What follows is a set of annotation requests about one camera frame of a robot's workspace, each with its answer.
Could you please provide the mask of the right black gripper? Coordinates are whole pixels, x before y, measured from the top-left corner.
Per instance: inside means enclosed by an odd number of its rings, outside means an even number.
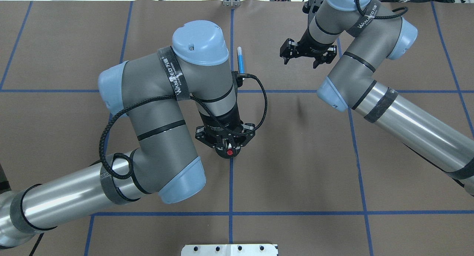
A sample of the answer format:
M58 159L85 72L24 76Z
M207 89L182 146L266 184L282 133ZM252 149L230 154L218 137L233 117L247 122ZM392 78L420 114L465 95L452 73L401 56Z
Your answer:
M288 64L290 59L297 57L313 57L313 69L320 64L330 64L337 56L337 49L331 49L331 44L323 44L316 41L308 30L305 31L300 41L297 43L291 38L287 38L280 48L280 57L283 64Z

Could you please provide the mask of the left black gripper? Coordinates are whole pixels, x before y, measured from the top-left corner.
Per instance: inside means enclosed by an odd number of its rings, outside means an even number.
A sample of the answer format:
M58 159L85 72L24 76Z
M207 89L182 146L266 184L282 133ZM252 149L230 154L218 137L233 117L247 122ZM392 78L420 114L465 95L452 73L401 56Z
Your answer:
M234 145L235 149L246 146L256 136L256 125L243 123L239 115L200 116L203 126L196 127L195 138L210 148L222 149L223 145Z

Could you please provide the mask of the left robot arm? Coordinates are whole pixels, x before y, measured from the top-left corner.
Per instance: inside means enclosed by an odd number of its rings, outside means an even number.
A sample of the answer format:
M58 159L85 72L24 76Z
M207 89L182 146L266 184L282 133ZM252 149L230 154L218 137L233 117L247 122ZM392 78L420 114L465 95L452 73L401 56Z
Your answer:
M99 139L99 160L20 192L2 182L1 249L148 194L170 204L198 193L206 177L178 102L196 102L203 126L195 138L225 159L261 126L239 117L237 89L255 76L233 72L229 56L217 24L191 21L171 46L102 72L99 92L113 117Z

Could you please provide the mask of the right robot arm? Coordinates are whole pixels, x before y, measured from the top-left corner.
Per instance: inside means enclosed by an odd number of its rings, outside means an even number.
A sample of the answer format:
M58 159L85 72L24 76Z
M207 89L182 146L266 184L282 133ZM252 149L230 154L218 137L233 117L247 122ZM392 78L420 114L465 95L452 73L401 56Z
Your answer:
M313 68L337 60L317 90L329 106L360 114L401 141L419 157L473 195L473 139L424 111L384 85L379 68L413 45L418 30L404 14L379 0L313 0L306 30L280 48L287 64L310 57Z

